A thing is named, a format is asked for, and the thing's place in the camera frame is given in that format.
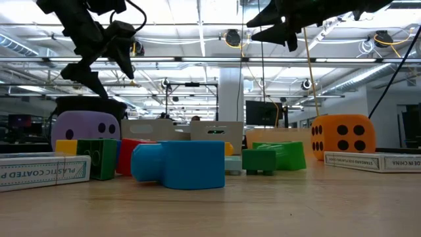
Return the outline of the white pillar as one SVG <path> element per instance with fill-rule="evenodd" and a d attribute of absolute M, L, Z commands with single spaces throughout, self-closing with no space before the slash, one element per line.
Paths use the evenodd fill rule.
<path fill-rule="evenodd" d="M 218 79 L 218 119 L 244 121 L 243 75 L 240 68 L 221 68 Z"/>

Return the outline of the black computer monitor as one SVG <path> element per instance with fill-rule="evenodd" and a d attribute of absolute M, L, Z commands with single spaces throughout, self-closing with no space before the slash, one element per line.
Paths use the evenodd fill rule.
<path fill-rule="evenodd" d="M 245 102 L 246 125 L 277 126 L 282 117 L 281 103 L 263 101 Z"/>

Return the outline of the purple foam die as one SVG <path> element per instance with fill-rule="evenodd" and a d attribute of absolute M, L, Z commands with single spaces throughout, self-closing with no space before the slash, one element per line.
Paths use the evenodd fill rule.
<path fill-rule="evenodd" d="M 108 113 L 97 111 L 65 111 L 55 121 L 51 132 L 51 146 L 57 140 L 120 139 L 120 125 Z"/>

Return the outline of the black-and-white playing card deck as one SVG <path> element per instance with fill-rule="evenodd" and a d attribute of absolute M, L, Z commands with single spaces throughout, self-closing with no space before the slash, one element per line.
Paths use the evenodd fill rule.
<path fill-rule="evenodd" d="M 421 155 L 327 151 L 324 164 L 377 173 L 421 173 Z"/>

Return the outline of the black equipment cabinet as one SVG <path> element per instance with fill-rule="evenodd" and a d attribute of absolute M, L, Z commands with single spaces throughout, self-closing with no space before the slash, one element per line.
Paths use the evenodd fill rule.
<path fill-rule="evenodd" d="M 421 147 L 421 103 L 407 105 L 402 113 L 404 143 L 407 148 Z"/>

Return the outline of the dark green toy block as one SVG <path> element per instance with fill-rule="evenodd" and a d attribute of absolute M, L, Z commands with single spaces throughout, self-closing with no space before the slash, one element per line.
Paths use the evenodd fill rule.
<path fill-rule="evenodd" d="M 91 157 L 90 178 L 95 180 L 111 180 L 116 168 L 117 140 L 86 139 L 78 140 L 78 155 Z"/>

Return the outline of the dark monitor with red screen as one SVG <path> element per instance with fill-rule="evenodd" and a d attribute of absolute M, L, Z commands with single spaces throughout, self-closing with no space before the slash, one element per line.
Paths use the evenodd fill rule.
<path fill-rule="evenodd" d="M 8 115 L 8 125 L 13 128 L 31 127 L 32 116 L 24 114 Z"/>

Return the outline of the bright green toy block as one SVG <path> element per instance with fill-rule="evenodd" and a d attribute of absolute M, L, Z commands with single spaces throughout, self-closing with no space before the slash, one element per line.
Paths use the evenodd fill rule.
<path fill-rule="evenodd" d="M 253 149 L 273 149 L 277 171 L 298 171 L 307 167 L 302 142 L 253 142 Z"/>

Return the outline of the black jack-o-lantern bucket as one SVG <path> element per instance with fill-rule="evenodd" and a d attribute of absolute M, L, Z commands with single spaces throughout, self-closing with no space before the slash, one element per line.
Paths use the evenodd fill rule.
<path fill-rule="evenodd" d="M 65 111 L 97 111 L 113 115 L 119 125 L 127 109 L 123 102 L 100 97 L 66 96 L 57 98 L 56 103 L 57 118 Z"/>

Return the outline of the large light blue block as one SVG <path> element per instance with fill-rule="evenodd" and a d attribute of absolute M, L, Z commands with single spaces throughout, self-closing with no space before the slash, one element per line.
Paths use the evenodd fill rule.
<path fill-rule="evenodd" d="M 132 152 L 131 174 L 138 182 L 176 190 L 223 188 L 224 146 L 221 141 L 140 144 Z"/>

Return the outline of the teal playing card deck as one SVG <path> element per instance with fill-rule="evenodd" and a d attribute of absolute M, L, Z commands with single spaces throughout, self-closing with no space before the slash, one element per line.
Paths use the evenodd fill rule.
<path fill-rule="evenodd" d="M 0 192 L 87 182 L 90 169 L 88 155 L 0 154 Z"/>

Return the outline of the orange foam die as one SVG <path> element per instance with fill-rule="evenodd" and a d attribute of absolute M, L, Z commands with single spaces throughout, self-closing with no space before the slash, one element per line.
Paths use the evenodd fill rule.
<path fill-rule="evenodd" d="M 323 161 L 327 151 L 374 153 L 376 132 L 364 115 L 322 115 L 311 125 L 310 142 L 314 156 Z"/>

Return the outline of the orange plastic storage bin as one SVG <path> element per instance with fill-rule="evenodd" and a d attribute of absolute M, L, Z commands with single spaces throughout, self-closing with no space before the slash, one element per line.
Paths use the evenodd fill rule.
<path fill-rule="evenodd" d="M 302 142 L 306 158 L 314 157 L 309 128 L 259 128 L 246 131 L 247 147 L 254 142 Z"/>

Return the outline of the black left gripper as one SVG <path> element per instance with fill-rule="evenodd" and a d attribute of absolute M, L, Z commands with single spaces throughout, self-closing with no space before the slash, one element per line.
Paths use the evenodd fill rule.
<path fill-rule="evenodd" d="M 76 46 L 74 53 L 82 56 L 82 60 L 69 63 L 61 70 L 65 80 L 78 82 L 107 99 L 98 72 L 90 68 L 99 57 L 114 60 L 129 79 L 134 79 L 130 47 L 135 28 L 122 21 L 113 21 L 104 28 L 90 15 L 90 12 L 98 15 L 110 11 L 122 13 L 126 10 L 125 0 L 37 0 L 36 4 L 44 13 L 57 15 L 64 26 L 63 35 L 72 39 Z"/>

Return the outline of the light cyan flat brick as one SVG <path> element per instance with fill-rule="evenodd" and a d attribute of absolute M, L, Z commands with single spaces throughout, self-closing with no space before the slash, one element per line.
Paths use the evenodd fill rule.
<path fill-rule="evenodd" d="M 241 175 L 242 161 L 240 156 L 225 156 L 225 172 L 229 175 Z"/>

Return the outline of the small dark green brick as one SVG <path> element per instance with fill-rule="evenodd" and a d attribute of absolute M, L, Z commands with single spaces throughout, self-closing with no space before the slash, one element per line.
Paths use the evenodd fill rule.
<path fill-rule="evenodd" d="M 244 149 L 242 169 L 246 175 L 273 176 L 277 167 L 276 151 L 273 149 Z"/>

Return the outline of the grey plastic storage bin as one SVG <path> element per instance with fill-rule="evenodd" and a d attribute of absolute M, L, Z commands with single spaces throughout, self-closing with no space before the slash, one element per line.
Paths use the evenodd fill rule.
<path fill-rule="evenodd" d="M 191 140 L 229 142 L 234 155 L 240 155 L 243 142 L 242 122 L 192 121 Z"/>
<path fill-rule="evenodd" d="M 175 130 L 168 119 L 122 120 L 121 133 L 123 138 L 161 141 L 171 140 Z"/>

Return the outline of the red toy block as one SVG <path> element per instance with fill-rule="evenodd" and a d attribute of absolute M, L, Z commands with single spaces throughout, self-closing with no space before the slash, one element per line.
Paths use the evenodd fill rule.
<path fill-rule="evenodd" d="M 131 158 L 133 150 L 139 144 L 155 144 L 156 142 L 147 140 L 135 140 L 123 138 L 120 144 L 116 172 L 122 176 L 131 176 Z"/>

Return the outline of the silver ventilation duct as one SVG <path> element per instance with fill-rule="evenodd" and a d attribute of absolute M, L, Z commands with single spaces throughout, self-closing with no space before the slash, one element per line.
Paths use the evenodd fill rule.
<path fill-rule="evenodd" d="M 369 82 L 378 80 L 397 70 L 397 65 L 393 63 L 382 64 L 380 66 L 373 66 L 372 68 L 363 68 L 350 73 L 335 83 L 320 90 L 321 95 L 328 95 L 334 92 L 346 92 L 361 87 Z"/>

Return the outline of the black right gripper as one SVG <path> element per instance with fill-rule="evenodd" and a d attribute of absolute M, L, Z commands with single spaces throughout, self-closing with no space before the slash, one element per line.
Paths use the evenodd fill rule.
<path fill-rule="evenodd" d="M 285 4 L 286 23 L 282 20 Z M 297 32 L 311 24 L 321 25 L 325 19 L 338 16 L 355 9 L 354 0 L 270 0 L 247 27 L 273 25 L 251 36 L 253 41 L 261 41 L 287 46 L 289 51 L 298 48 Z"/>

